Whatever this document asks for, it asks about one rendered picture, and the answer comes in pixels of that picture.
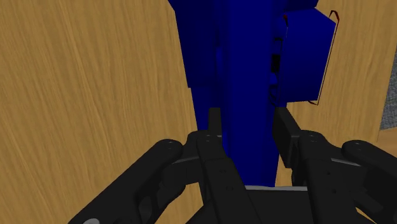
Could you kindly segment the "blue blocky object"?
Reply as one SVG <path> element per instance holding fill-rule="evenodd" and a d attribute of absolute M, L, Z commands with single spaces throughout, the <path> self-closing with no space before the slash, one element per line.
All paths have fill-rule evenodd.
<path fill-rule="evenodd" d="M 274 110 L 318 100 L 337 24 L 319 0 L 168 0 L 197 127 L 219 108 L 244 184 L 274 186 Z"/>

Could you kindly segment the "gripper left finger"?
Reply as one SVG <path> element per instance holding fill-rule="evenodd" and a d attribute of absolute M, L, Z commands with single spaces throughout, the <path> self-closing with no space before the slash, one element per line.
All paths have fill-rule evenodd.
<path fill-rule="evenodd" d="M 260 224 L 222 148 L 218 108 L 209 110 L 208 129 L 190 133 L 185 144 L 172 139 L 155 143 L 68 224 L 155 224 L 192 183 L 199 184 L 204 205 L 187 224 Z"/>

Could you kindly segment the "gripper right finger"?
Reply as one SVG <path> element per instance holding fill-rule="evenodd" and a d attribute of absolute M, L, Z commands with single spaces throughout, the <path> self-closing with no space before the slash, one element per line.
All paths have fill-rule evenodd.
<path fill-rule="evenodd" d="M 293 186 L 307 187 L 314 224 L 397 224 L 396 157 L 361 140 L 336 147 L 285 107 L 272 135 Z"/>

